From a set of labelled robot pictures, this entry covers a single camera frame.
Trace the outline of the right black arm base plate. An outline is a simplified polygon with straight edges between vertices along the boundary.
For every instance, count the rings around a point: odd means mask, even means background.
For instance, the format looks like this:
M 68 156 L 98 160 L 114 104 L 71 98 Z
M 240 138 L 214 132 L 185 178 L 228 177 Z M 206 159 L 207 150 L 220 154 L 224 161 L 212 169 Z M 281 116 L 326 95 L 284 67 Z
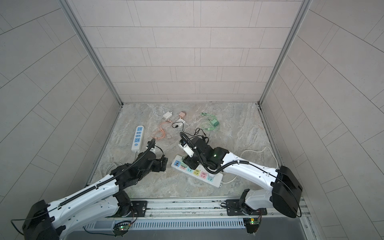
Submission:
M 254 210 L 247 204 L 241 202 L 241 200 L 225 200 L 220 206 L 227 210 L 228 216 L 266 216 L 268 214 L 266 208 Z

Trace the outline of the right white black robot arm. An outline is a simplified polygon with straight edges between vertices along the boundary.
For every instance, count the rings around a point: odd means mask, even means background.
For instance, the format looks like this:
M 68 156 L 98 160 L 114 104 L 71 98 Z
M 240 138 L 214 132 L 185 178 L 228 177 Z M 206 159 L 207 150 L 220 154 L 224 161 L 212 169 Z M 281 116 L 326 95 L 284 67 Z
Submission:
M 262 208 L 274 208 L 289 218 L 302 216 L 303 187 L 288 167 L 270 168 L 249 162 L 226 149 L 212 148 L 206 137 L 191 139 L 183 132 L 180 137 L 179 147 L 187 154 L 180 165 L 187 172 L 210 183 L 215 176 L 229 173 L 262 187 L 260 191 L 244 190 L 235 211 L 260 215 Z

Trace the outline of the white charger with black cable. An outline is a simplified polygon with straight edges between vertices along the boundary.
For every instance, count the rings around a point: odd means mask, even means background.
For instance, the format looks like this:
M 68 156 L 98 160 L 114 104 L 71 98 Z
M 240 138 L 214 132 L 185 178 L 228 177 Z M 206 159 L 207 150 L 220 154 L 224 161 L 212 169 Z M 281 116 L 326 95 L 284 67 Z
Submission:
M 189 125 L 183 120 L 179 119 L 173 123 L 171 123 L 172 128 L 174 129 L 180 129 L 182 133 L 190 136 L 190 137 L 206 137 L 206 133 L 201 128 L 196 128 L 194 133 L 190 134 L 185 131 L 185 127 L 189 127 Z

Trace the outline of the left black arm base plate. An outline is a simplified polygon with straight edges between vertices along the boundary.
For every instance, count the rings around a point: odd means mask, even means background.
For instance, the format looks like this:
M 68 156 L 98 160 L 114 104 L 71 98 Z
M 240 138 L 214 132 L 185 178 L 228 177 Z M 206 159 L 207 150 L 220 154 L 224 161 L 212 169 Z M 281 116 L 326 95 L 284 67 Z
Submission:
M 148 201 L 132 201 L 131 205 L 124 207 L 120 213 L 122 218 L 132 218 L 132 217 L 144 217 L 146 214 L 148 206 Z

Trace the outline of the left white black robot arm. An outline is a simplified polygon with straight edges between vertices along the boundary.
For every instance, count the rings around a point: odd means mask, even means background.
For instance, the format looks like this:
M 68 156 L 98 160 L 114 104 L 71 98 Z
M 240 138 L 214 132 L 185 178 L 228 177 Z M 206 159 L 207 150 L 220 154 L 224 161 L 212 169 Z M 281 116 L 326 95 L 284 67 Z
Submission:
M 62 199 L 35 203 L 17 232 L 26 240 L 62 240 L 67 235 L 103 218 L 138 216 L 125 189 L 151 172 L 164 172 L 168 158 L 152 152 L 155 139 L 131 164 L 121 165 L 94 184 Z

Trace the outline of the white multicolour socket power strip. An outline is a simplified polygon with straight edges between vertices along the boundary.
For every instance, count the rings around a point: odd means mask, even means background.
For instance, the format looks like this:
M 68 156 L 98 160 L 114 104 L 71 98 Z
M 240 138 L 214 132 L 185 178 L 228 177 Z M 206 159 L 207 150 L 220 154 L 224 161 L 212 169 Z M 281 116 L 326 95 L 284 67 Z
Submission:
M 193 170 L 183 162 L 183 157 L 180 155 L 176 155 L 176 157 L 172 161 L 171 167 L 184 174 L 187 174 L 190 177 L 196 178 L 200 181 L 210 184 L 216 188 L 220 188 L 222 186 L 223 174 L 210 174 L 201 165 L 199 165 L 195 170 Z

